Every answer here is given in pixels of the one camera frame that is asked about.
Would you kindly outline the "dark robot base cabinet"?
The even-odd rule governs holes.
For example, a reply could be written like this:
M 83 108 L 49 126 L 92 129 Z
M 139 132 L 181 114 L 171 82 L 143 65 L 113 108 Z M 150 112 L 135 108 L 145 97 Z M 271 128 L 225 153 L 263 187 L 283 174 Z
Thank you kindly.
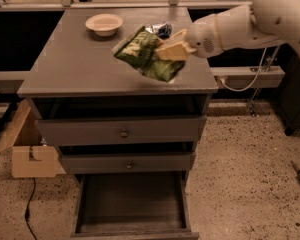
M 287 44 L 278 55 L 279 66 L 285 76 L 279 85 L 277 102 L 285 123 L 285 134 L 292 135 L 300 129 L 300 58 Z

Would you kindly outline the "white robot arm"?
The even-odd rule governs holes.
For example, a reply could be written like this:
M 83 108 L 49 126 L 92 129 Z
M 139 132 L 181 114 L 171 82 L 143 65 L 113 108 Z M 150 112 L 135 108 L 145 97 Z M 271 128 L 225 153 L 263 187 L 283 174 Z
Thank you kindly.
M 251 0 L 194 21 L 156 50 L 162 60 L 210 58 L 234 48 L 288 44 L 300 58 L 300 0 Z

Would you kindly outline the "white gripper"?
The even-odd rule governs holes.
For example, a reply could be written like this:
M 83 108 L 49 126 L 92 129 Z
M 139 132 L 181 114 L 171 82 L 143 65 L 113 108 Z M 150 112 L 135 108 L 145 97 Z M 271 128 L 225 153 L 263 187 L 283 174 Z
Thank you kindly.
M 217 23 L 216 14 L 194 21 L 188 31 L 182 29 L 165 39 L 155 50 L 156 55 L 161 60 L 172 61 L 186 61 L 192 53 L 201 58 L 220 55 L 223 49 Z

